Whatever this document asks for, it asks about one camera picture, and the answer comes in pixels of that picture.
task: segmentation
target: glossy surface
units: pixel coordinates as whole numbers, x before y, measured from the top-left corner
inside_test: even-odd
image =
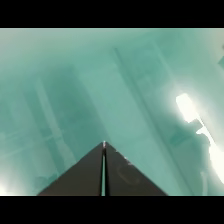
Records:
[[[0,34],[1,195],[38,194],[104,140],[168,195],[224,194],[222,29]]]

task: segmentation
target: black bar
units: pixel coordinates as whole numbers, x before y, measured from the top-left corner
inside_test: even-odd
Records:
[[[106,196],[166,196],[166,194],[106,143]]]
[[[100,196],[102,159],[100,143],[38,196]]]

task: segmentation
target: glass surface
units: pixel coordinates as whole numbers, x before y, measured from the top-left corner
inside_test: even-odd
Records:
[[[223,29],[0,29],[0,195],[108,141],[168,195],[224,195]]]

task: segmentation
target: teal surface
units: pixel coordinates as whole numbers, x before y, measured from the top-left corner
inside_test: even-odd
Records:
[[[38,194],[102,141],[168,195],[224,195],[221,32],[0,29],[0,195]]]

